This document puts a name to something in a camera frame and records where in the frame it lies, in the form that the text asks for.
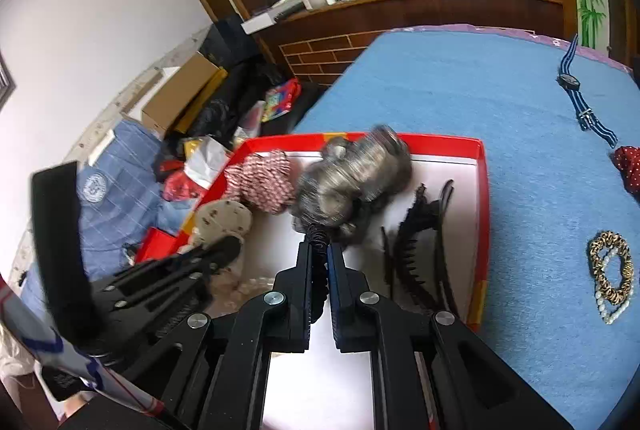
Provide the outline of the red white shallow box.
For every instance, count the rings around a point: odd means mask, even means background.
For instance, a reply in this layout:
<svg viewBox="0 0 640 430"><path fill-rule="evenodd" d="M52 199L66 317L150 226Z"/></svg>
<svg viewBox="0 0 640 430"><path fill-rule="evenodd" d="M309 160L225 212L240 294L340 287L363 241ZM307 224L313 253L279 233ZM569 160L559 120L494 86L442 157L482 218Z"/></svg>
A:
<svg viewBox="0 0 640 430"><path fill-rule="evenodd" d="M370 290L366 277L344 263L330 233L314 226L299 245L294 267L273 290L248 301L233 318L203 405L202 429L257 429L262 423L270 355L307 350L312 291L326 287L334 341L343 353L371 355L374 423L379 429L472 429L484 408L458 345L486 346L475 324L458 317L446 268L442 224L454 185L437 201L419 186L393 240L384 240L385 276L396 277L425 313L405 311Z"/></svg>

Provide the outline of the white flat box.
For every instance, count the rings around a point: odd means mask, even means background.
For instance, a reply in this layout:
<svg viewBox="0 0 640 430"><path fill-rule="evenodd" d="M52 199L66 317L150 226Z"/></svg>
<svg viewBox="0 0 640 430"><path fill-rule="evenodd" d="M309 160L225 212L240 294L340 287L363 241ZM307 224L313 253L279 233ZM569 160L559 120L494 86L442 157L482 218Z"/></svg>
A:
<svg viewBox="0 0 640 430"><path fill-rule="evenodd" d="M256 32L270 28L276 23L279 23L285 18L296 14L300 10L305 8L303 2L295 2L293 6L279 6L277 8L270 8L259 15L256 15L249 20L241 23L243 31L247 34L254 34Z"/></svg>

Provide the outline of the white dotted scrunchie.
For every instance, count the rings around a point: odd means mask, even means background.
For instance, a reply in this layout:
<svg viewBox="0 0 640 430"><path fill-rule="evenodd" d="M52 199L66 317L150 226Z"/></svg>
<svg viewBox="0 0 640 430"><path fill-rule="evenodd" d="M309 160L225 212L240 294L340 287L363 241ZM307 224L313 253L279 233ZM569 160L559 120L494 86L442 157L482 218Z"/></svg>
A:
<svg viewBox="0 0 640 430"><path fill-rule="evenodd" d="M250 210L230 199L221 199L199 207L194 216L194 226L189 243L193 247L208 248L224 237L244 240L252 227Z"/></svg>

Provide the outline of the blue denim jeans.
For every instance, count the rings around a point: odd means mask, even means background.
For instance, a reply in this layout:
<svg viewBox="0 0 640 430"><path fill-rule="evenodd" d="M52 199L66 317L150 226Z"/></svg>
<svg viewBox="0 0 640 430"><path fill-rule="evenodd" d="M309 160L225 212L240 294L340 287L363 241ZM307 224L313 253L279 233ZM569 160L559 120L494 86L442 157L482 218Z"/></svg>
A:
<svg viewBox="0 0 640 430"><path fill-rule="evenodd" d="M152 227L176 235L198 202L167 201L153 164L160 140L136 121L122 120L99 158L77 177L79 236L88 278L129 266L124 247L139 246Z"/></svg>

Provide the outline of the blue table cloth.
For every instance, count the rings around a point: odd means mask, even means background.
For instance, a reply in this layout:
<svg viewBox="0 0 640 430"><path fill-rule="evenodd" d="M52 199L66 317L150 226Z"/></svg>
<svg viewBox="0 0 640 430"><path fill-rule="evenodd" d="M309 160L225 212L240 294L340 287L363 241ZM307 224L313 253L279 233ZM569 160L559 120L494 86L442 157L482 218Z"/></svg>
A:
<svg viewBox="0 0 640 430"><path fill-rule="evenodd" d="M582 130L556 81L560 41L449 29L379 36L299 122L484 143L490 263L480 334L575 428L639 424L639 306L601 319L588 243L639 245L639 204L608 144Z"/></svg>

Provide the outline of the grey black scrunchie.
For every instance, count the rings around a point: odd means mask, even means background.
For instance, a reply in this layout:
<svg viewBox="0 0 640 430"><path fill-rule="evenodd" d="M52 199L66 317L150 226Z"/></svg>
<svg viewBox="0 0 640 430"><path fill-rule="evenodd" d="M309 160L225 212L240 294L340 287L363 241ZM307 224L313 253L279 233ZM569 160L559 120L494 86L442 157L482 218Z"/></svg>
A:
<svg viewBox="0 0 640 430"><path fill-rule="evenodd" d="M320 155L297 177L293 227L305 234L318 226L333 240L356 245L367 234L372 216L409 184L409 147L393 129L377 125L356 141L331 138Z"/></svg>

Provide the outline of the red dotted scrunchie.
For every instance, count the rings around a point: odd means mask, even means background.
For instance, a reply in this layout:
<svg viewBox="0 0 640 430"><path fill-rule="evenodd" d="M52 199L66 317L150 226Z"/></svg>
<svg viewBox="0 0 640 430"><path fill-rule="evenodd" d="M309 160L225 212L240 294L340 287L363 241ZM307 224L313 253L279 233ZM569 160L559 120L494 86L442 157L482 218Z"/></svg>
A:
<svg viewBox="0 0 640 430"><path fill-rule="evenodd" d="M632 146L618 147L614 151L613 163L620 171L623 184L629 194L640 193L640 148Z"/></svg>

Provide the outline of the red plastic bag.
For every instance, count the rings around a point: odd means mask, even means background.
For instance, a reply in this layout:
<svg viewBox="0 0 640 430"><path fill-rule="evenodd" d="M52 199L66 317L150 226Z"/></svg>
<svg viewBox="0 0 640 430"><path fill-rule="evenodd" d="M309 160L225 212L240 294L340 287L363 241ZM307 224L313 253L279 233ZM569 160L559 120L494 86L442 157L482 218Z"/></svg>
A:
<svg viewBox="0 0 640 430"><path fill-rule="evenodd" d="M163 199L166 201L183 201L200 199L206 189L192 181L183 170L172 172L164 182Z"/></svg>

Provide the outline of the red white plaid scrunchie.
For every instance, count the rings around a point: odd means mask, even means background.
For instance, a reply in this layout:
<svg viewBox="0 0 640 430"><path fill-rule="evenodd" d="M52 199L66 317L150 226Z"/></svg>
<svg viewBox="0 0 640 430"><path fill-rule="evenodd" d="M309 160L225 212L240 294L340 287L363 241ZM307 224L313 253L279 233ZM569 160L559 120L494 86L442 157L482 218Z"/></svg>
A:
<svg viewBox="0 0 640 430"><path fill-rule="evenodd" d="M224 198L245 202L269 214L283 213L294 200L292 165L282 150L251 153L224 170Z"/></svg>

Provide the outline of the colourful red snack box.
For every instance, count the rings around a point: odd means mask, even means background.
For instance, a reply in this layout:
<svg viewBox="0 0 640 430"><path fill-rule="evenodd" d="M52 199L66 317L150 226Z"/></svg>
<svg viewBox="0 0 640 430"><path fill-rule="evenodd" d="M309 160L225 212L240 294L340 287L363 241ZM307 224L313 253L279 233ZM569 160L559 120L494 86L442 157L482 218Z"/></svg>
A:
<svg viewBox="0 0 640 430"><path fill-rule="evenodd" d="M290 112L297 98L302 93L298 78L290 78L271 90L265 96L265 108L262 112L262 123L278 119Z"/></svg>

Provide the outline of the black hair claw clip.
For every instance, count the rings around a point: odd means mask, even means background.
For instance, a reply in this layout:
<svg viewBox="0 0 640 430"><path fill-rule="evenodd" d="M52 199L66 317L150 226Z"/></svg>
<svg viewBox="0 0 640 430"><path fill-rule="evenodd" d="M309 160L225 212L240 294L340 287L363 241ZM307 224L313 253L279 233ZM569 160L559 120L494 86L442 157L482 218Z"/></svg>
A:
<svg viewBox="0 0 640 430"><path fill-rule="evenodd" d="M421 184L393 237L381 228L384 281L392 300L400 288L423 312L448 311L459 315L444 237L444 220L453 194L452 179L448 179L435 200L427 198L426 186Z"/></svg>

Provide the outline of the cardboard box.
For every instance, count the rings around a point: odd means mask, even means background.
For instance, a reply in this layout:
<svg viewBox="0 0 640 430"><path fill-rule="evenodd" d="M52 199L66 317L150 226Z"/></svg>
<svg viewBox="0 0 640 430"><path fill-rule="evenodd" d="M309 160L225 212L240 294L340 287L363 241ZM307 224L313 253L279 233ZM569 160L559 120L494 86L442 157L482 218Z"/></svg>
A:
<svg viewBox="0 0 640 430"><path fill-rule="evenodd" d="M163 139L184 134L228 72L198 52L180 67L160 70L154 82L127 116Z"/></svg>

